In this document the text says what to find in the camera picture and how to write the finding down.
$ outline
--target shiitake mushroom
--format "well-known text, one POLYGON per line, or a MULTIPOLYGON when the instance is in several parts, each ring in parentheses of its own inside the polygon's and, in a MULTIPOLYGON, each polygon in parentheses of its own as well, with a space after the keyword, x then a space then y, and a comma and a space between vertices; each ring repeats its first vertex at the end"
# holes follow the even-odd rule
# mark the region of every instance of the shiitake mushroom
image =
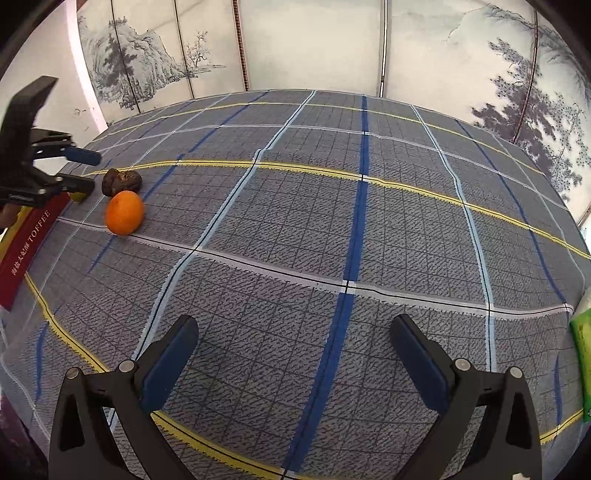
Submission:
POLYGON ((137 173, 135 170, 120 171, 119 174, 113 180, 111 187, 111 195, 114 197, 119 192, 124 190, 130 190, 132 192, 138 192, 142 186, 142 175, 137 173))
POLYGON ((101 185, 106 197, 114 197, 124 190, 138 192, 141 186, 142 176, 135 170, 119 171, 116 168, 110 168, 105 173, 101 185))
POLYGON ((111 197, 113 194, 111 193, 111 189, 113 187, 113 180, 117 178, 119 174, 119 170, 116 168, 110 168, 105 176, 103 177, 103 182, 100 185, 101 190, 103 191, 103 195, 105 197, 111 197))

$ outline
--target pine tree painting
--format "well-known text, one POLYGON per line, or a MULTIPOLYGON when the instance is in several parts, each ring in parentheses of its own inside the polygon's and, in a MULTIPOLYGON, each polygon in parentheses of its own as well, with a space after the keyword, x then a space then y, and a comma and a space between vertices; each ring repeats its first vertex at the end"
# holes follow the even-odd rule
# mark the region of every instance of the pine tree painting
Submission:
MULTIPOLYGON (((103 66, 107 69, 107 74, 103 77, 103 84, 108 88, 119 88, 128 84, 127 78, 133 78, 134 68, 131 61, 138 56, 128 53, 126 47, 121 47, 113 35, 109 36, 107 44, 107 55, 103 61, 103 66)), ((123 108, 133 108, 135 101, 131 89, 123 88, 121 91, 121 100, 119 105, 123 108)))
MULTIPOLYGON (((518 21, 533 32, 534 25, 517 14, 509 14, 499 8, 491 9, 490 13, 495 18, 509 15, 513 21, 518 21)), ((560 36, 547 27, 539 27, 538 31, 540 54, 544 55, 546 64, 555 63, 565 67, 575 65, 576 71, 576 59, 560 36)), ((491 79, 496 86, 496 96, 504 100, 504 106, 499 108, 486 103, 480 108, 473 107, 472 113, 478 119, 475 123, 477 126, 511 141, 517 132, 530 85, 531 59, 519 54, 501 38, 489 42, 489 47, 508 63, 506 75, 491 79)), ((583 127, 587 112, 591 110, 591 84, 583 73, 575 77, 584 103, 578 105, 574 101, 567 102, 559 92, 543 91, 540 88, 543 78, 538 62, 517 145, 530 155, 562 198, 568 201, 569 190, 583 181, 583 177, 573 171, 573 167, 591 167, 587 146, 591 137, 587 139, 583 127)))

